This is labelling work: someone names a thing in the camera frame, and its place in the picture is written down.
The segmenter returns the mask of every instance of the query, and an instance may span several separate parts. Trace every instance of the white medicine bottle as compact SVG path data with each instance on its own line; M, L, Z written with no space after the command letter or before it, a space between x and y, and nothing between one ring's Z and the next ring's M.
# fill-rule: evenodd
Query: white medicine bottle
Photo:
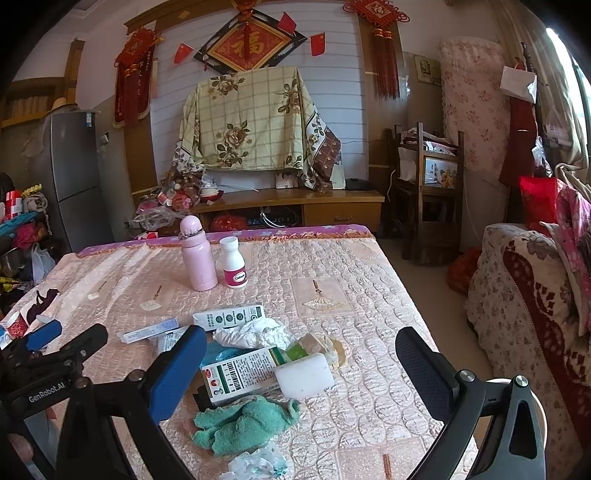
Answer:
M238 238L227 236L220 240L222 247L222 268L230 288L242 288L248 282L244 257L238 251Z

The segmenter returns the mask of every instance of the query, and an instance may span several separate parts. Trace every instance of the plastic bag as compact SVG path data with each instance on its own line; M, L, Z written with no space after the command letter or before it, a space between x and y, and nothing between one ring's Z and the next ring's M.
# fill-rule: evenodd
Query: plastic bag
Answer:
M270 318L260 318L233 328L218 328L213 339L222 346L238 348L267 348L277 346L287 350L296 337L285 325Z
M544 125L546 138L551 147L568 149L573 146L565 123L566 121L560 118L556 108L552 108Z
M185 215L164 206L158 206L144 210L133 221L139 222L144 230L153 232L159 228L172 225L177 218L183 219Z
M505 66L501 78L501 93L529 103L535 103L538 92L537 76L526 70Z
M31 260L33 262L33 280L35 285L39 285L56 266L56 261L52 259L47 250L39 248L39 244L33 245Z
M534 156L534 176L550 178L552 176L552 169L546 160L546 153L544 152L542 137L538 136L535 139L535 146L531 149L531 153Z
M287 473L289 467L285 457L274 442L253 453L244 452L228 463L228 472L218 476L218 480L258 480L277 478Z

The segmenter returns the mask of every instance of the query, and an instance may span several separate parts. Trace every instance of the white sponge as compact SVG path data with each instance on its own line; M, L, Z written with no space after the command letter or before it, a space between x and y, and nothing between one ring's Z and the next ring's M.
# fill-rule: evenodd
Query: white sponge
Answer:
M285 397L297 400L313 397L335 384L322 353L313 353L276 367L275 377Z

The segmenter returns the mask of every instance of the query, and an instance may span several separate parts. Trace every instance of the pink thermos bottle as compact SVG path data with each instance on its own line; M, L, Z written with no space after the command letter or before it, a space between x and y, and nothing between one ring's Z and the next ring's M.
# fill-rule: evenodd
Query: pink thermos bottle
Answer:
M178 236L183 251L183 261L189 272L191 285L197 291L209 290L217 285L216 264L212 247L205 237L199 219L188 215L181 220Z

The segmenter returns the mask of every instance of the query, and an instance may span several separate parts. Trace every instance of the food wrapper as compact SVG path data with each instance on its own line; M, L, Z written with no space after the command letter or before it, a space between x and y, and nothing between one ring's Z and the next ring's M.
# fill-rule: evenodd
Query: food wrapper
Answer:
M274 442L268 442L254 453L244 452L228 464L228 472L218 480L258 480L277 478L287 473L285 457Z

